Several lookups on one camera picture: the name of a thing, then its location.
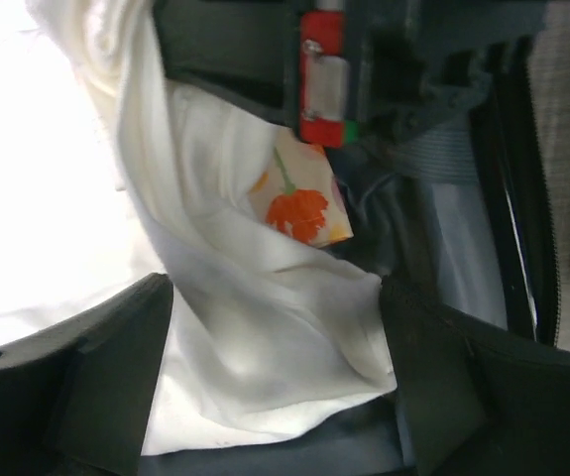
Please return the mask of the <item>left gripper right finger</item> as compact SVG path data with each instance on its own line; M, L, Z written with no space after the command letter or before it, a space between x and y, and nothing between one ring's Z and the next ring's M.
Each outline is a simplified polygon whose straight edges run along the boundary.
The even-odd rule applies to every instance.
M380 309L419 475L570 475L570 352L386 277Z

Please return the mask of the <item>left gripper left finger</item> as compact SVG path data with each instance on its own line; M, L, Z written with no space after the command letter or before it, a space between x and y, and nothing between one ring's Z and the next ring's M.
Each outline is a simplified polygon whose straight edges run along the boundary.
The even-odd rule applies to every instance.
M171 320L150 274L0 346L0 475L135 475Z

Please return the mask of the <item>white garment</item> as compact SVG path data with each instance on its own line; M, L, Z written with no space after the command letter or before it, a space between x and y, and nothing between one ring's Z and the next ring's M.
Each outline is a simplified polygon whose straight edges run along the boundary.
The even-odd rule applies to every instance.
M142 452L291 440L397 386L378 276L259 219L282 127L179 160L147 1L0 1L0 344L143 276L173 309Z

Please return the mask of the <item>orange floral cloth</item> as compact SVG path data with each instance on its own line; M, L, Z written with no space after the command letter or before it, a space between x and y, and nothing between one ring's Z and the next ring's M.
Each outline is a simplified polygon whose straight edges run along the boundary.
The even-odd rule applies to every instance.
M273 158L249 192L265 224L316 248L353 237L342 194L325 149L279 129Z

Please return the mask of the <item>black white space suitcase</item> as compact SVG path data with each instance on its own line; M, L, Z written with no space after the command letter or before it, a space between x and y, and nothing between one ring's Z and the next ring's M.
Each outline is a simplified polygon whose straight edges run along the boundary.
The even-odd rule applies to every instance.
M324 257L392 277L453 309L555 348L553 223L526 62L533 1L350 1L341 22L308 1L158 1L155 32L177 83L179 160L205 132L220 157L267 121L305 140L325 130L308 67L351 68L342 138L329 159L355 235ZM189 93L231 115L205 129ZM419 475L398 396L274 446L145 456L143 475Z

